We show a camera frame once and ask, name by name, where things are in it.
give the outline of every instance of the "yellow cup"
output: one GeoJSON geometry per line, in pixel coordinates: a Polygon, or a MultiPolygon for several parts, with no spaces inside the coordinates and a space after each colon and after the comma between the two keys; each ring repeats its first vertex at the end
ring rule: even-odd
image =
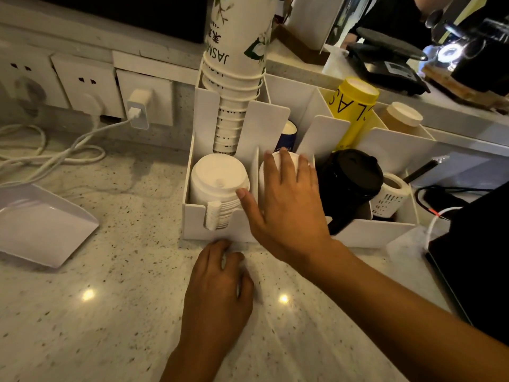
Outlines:
{"type": "Polygon", "coordinates": [[[351,124],[334,151],[352,145],[364,122],[372,114],[379,94],[378,89],[358,78],[346,78],[340,84],[328,102],[329,109],[335,118],[351,124]]]}

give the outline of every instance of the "blue cup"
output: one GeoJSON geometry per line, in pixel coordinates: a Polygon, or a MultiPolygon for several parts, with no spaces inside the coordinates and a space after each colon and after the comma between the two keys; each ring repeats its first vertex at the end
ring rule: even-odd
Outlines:
{"type": "Polygon", "coordinates": [[[287,121],[284,125],[283,132],[279,137],[279,141],[277,141],[276,149],[274,152],[279,151],[281,147],[286,147],[288,151],[293,151],[296,139],[297,127],[291,121],[287,121]]]}

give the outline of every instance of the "black cup lid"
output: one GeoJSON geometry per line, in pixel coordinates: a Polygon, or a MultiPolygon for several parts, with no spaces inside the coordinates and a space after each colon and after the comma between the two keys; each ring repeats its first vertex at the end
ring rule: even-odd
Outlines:
{"type": "Polygon", "coordinates": [[[334,160],[335,173],[349,190],[366,197],[378,194],[383,184],[383,173],[375,157],[359,150],[347,149],[336,152],[334,160]]]}

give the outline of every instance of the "white label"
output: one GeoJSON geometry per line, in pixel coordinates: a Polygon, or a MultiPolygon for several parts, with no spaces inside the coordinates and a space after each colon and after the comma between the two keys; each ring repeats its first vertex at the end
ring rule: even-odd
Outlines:
{"type": "Polygon", "coordinates": [[[404,76],[410,80],[417,81],[415,75],[408,70],[407,66],[402,66],[401,64],[384,62],[387,70],[394,75],[404,76]]]}

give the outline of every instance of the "fingernail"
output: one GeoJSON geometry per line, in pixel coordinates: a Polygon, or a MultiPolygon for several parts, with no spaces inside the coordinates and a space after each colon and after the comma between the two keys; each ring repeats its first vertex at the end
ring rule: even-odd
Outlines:
{"type": "Polygon", "coordinates": [[[237,193],[237,197],[239,199],[243,199],[244,196],[246,195],[246,189],[244,189],[243,187],[241,187],[240,189],[237,189],[235,192],[237,193]]]}

